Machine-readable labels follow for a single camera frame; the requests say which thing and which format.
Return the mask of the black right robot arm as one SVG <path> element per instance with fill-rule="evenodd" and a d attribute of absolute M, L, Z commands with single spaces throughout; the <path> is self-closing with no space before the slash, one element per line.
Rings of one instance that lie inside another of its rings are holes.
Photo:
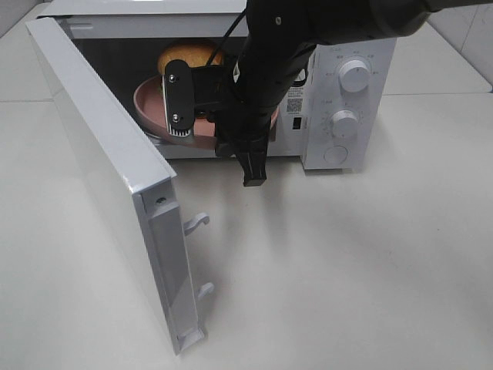
<path fill-rule="evenodd" d="M 248 1 L 248 36 L 220 83 L 216 131 L 243 170 L 246 187 L 267 178 L 272 113 L 318 45 L 414 34 L 430 14 L 471 5 L 449 0 Z"/>

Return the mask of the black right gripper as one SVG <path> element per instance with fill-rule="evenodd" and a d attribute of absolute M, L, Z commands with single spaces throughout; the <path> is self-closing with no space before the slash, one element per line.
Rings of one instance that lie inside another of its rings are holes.
<path fill-rule="evenodd" d="M 284 69 L 226 69 L 226 95 L 231 106 L 216 112 L 216 156 L 234 156 L 243 169 L 243 185 L 267 180 L 266 161 L 271 116 L 285 96 Z"/>

